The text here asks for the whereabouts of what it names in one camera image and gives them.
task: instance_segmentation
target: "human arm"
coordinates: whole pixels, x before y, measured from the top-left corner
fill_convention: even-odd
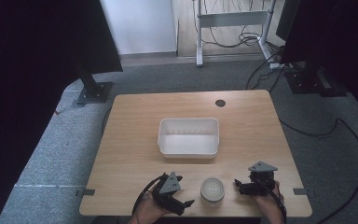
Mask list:
[[[283,202],[283,195],[279,191],[279,182],[276,181],[275,189],[272,191],[281,201]],[[270,194],[265,196],[252,195],[250,196],[257,203],[258,208],[261,213],[267,218],[270,224],[283,224],[283,215],[280,207],[277,205],[276,201]]]
[[[141,203],[138,205],[129,224],[151,224],[170,211],[159,207],[154,201],[150,192],[147,192]]]

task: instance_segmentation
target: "white plastic container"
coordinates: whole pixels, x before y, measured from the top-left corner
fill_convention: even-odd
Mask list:
[[[163,119],[158,145],[166,158],[211,159],[219,148],[217,119]]]

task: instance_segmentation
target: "wooden table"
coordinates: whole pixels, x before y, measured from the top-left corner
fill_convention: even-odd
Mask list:
[[[224,100],[225,106],[215,104]],[[166,159],[158,147],[158,129],[166,118],[215,118],[220,144],[214,159]],[[240,195],[234,179],[249,183],[248,167],[258,161],[278,167],[287,216],[308,217],[310,202],[267,91],[208,91],[119,95],[113,104],[95,159],[80,213],[85,216],[130,216],[143,188],[164,172],[183,177],[174,198],[195,199],[184,217],[261,217],[255,203]],[[205,206],[200,186],[207,177],[225,185],[220,206]]]

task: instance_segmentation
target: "black mount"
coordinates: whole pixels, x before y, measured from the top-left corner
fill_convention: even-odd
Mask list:
[[[266,188],[275,189],[274,171],[277,170],[278,168],[260,161],[249,167],[249,171],[251,171],[249,177],[252,183],[242,184],[235,179],[235,185],[239,188],[240,194],[264,196],[268,193]]]
[[[77,74],[84,84],[84,88],[74,101],[72,107],[82,107],[86,104],[104,104],[107,96],[113,87],[113,82],[96,82],[92,74],[86,71],[82,63],[78,60],[75,54],[71,55],[72,63]]]
[[[173,194],[180,189],[180,180],[182,180],[182,177],[176,176],[174,172],[171,172],[170,175],[164,173],[152,191],[153,200],[158,206],[178,216],[181,216],[185,212],[185,208],[190,207],[194,202],[194,200],[191,200],[181,203],[173,198]]]

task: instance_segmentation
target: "black cable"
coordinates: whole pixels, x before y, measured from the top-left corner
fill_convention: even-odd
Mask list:
[[[199,30],[197,28],[197,24],[196,24],[196,9],[195,9],[195,6],[194,6],[194,1],[193,1],[193,21],[194,21],[194,27],[196,29],[196,32],[198,33]],[[203,1],[203,5],[204,5],[204,9],[205,9],[205,13],[208,14],[208,9],[206,7],[206,3],[205,3],[205,0]],[[210,31],[211,31],[211,35],[212,35],[212,38],[213,38],[213,41],[214,42],[211,42],[211,41],[205,41],[203,39],[201,39],[201,41],[203,43],[206,43],[206,44],[214,44],[214,45],[217,45],[219,47],[222,47],[222,48],[236,48],[237,46],[239,45],[242,45],[242,44],[245,44],[247,46],[253,46],[253,45],[256,45],[258,43],[258,39],[259,37],[261,36],[260,34],[257,34],[257,33],[253,33],[253,32],[244,32],[244,29],[246,28],[246,26],[243,26],[242,30],[241,30],[241,33],[238,37],[238,39],[240,40],[239,43],[237,44],[234,44],[234,45],[224,45],[224,44],[220,44],[216,38],[214,37],[214,34],[213,34],[213,31],[212,31],[212,27],[210,27]]]
[[[275,71],[276,69],[268,72],[267,74],[260,75],[257,79],[257,83],[250,90],[254,90],[258,86],[258,84],[260,84],[261,81],[268,80],[269,76],[271,76]]]
[[[356,140],[358,142],[358,136],[357,136],[356,132],[354,132],[353,129],[344,120],[342,120],[342,119],[337,119],[337,120],[341,121],[341,123],[343,123],[348,128],[348,130],[350,130],[350,132],[353,134],[353,136],[356,138]],[[346,207],[353,200],[353,198],[357,194],[357,192],[358,192],[358,184],[357,184],[356,189],[354,190],[353,194],[351,195],[351,197],[344,204],[342,204],[336,211],[334,211],[327,217],[320,220],[318,222],[318,224],[325,222],[327,219],[329,219],[330,217],[333,217],[335,214],[340,212],[344,207]]]
[[[262,64],[260,64],[260,66],[258,66],[255,70],[254,70],[254,72],[249,76],[249,78],[248,78],[248,81],[247,81],[247,83],[246,83],[246,87],[245,87],[245,89],[246,90],[248,90],[248,86],[249,86],[249,82],[250,82],[250,80],[252,79],[252,77],[255,75],[255,72],[257,72],[257,70],[258,69],[260,69],[266,62],[268,62],[269,61],[269,59],[271,59],[273,56],[275,56],[276,54],[272,54],[269,58],[267,58]]]
[[[297,128],[294,128],[294,127],[288,125],[288,124],[285,123],[283,120],[279,119],[279,121],[280,121],[284,126],[290,128],[290,129],[292,129],[292,130],[294,130],[294,131],[296,131],[296,132],[298,132],[298,133],[302,133],[302,134],[305,134],[305,135],[307,135],[307,136],[312,136],[312,137],[326,137],[327,135],[329,135],[330,133],[332,133],[332,132],[336,129],[339,120],[340,120],[340,119],[336,119],[336,122],[334,123],[333,128],[332,128],[330,131],[328,131],[327,133],[306,133],[306,132],[303,132],[303,131],[301,131],[301,130],[299,130],[299,129],[297,129]]]
[[[283,121],[280,119],[280,122],[281,122],[283,125],[285,125],[286,127],[290,128],[290,129],[292,129],[292,130],[294,130],[294,131],[296,131],[296,132],[298,132],[298,133],[302,133],[302,134],[305,134],[305,135],[308,135],[308,136],[313,136],[313,137],[324,137],[324,136],[329,135],[330,133],[332,133],[332,132],[336,129],[337,124],[338,124],[339,121],[340,121],[341,123],[343,123],[343,124],[347,127],[347,129],[353,134],[353,136],[356,138],[356,141],[358,142],[358,135],[356,134],[356,132],[355,132],[344,120],[342,120],[342,119],[336,119],[336,122],[335,122],[335,124],[334,124],[334,127],[333,127],[330,131],[328,131],[327,133],[320,133],[320,134],[302,132],[302,131],[300,131],[299,129],[296,129],[296,128],[293,128],[293,127],[289,126],[288,124],[286,124],[285,122],[283,122]],[[329,219],[330,217],[333,217],[335,214],[337,214],[337,213],[340,212],[343,208],[345,208],[345,207],[353,200],[353,198],[356,196],[357,192],[358,192],[358,184],[357,184],[355,190],[353,191],[351,197],[350,197],[344,204],[342,204],[336,211],[334,211],[333,213],[331,213],[331,214],[328,215],[327,217],[324,217],[322,220],[320,220],[320,221],[318,222],[318,224],[325,222],[327,219]]]
[[[105,115],[103,116],[103,125],[101,128],[101,136],[103,136],[103,132],[104,132],[104,128],[106,126],[106,122],[107,122],[107,115],[109,114],[109,112],[112,110],[112,106],[110,106],[110,108],[105,112]]]
[[[138,198],[135,201],[135,204],[133,205],[132,208],[132,215],[135,214],[136,209],[139,206],[139,203],[141,203],[141,200],[143,199],[145,193],[147,193],[150,189],[150,187],[152,187],[158,180],[160,180],[164,175],[161,175],[159,177],[157,177],[156,179],[150,181],[150,183],[144,188],[144,190],[142,190],[142,192],[139,194]]]
[[[282,72],[283,72],[283,70],[286,68],[286,65],[281,69],[281,72],[279,73],[279,75],[277,76],[277,78],[275,79],[275,82],[274,82],[274,84],[272,84],[272,86],[271,86],[271,89],[269,89],[269,91],[268,92],[272,92],[272,90],[274,89],[274,87],[276,86],[276,84],[278,83],[278,80],[279,80],[279,78],[281,77],[281,74],[282,74]]]
[[[277,203],[279,209],[281,210],[281,213],[282,213],[282,217],[283,217],[283,223],[286,223],[286,219],[287,219],[287,212],[286,212],[286,207],[284,206],[284,204],[282,203],[281,201],[281,194],[279,194],[280,198],[277,197],[277,195],[272,192],[272,190],[270,190],[269,188],[267,188],[267,186],[265,186],[264,184],[261,183],[261,181],[259,179],[256,179],[255,178],[255,181],[260,185],[262,186],[268,193],[269,195],[272,196],[272,198],[275,200],[275,202]]]

